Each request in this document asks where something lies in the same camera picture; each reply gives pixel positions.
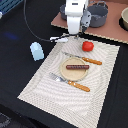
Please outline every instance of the wooden-handled knife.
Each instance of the wooden-handled knife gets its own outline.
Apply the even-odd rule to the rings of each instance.
[[[102,62],[101,61],[97,61],[97,60],[93,60],[93,59],[89,59],[89,58],[85,58],[85,57],[80,57],[80,56],[72,55],[72,54],[67,53],[67,52],[62,52],[62,53],[65,54],[65,55],[67,55],[67,56],[70,56],[70,57],[78,57],[78,58],[81,58],[81,59],[83,59],[86,62],[90,62],[90,63],[97,64],[97,65],[102,65]]]

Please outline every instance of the black table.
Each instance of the black table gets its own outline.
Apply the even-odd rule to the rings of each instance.
[[[32,31],[44,39],[68,33],[65,29],[51,26],[59,7],[65,2],[28,0],[26,15]],[[80,37],[120,46],[98,128],[128,128],[128,45],[85,34]],[[4,110],[5,106],[51,128],[75,128],[17,98],[45,60],[33,60],[30,51],[33,42],[41,44],[45,58],[55,46],[53,42],[38,40],[29,32],[24,21],[22,3],[0,20],[0,110]]]

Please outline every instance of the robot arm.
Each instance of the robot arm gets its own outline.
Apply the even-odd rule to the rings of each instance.
[[[91,13],[87,11],[89,0],[66,0],[65,14],[69,34],[85,31],[90,24]]]

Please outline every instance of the black cable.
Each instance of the black cable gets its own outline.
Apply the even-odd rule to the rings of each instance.
[[[46,42],[55,42],[55,40],[58,40],[58,39],[61,39],[61,38],[65,38],[65,37],[69,37],[69,36],[81,35],[81,33],[78,33],[78,34],[68,34],[68,35],[60,36],[60,37],[58,37],[58,38],[56,38],[56,39],[52,39],[52,40],[46,40],[46,39],[42,39],[42,38],[36,36],[36,35],[34,34],[34,32],[32,32],[32,30],[30,29],[30,27],[29,27],[29,25],[28,25],[28,22],[27,22],[27,18],[26,18],[26,0],[24,0],[24,20],[25,20],[25,23],[26,23],[26,25],[27,25],[29,31],[31,32],[31,34],[32,34],[33,36],[35,36],[37,39],[42,40],[42,41],[46,41]]]

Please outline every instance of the placemat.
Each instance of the placemat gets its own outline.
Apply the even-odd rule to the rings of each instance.
[[[18,98],[78,128],[96,128],[119,47],[92,41],[93,51],[84,52],[82,43],[87,39],[68,39],[67,43],[55,45]],[[103,62],[102,65],[87,62],[90,65],[88,75],[78,82],[89,87],[90,92],[49,77],[49,72],[61,76],[59,65],[68,58],[61,51]]]

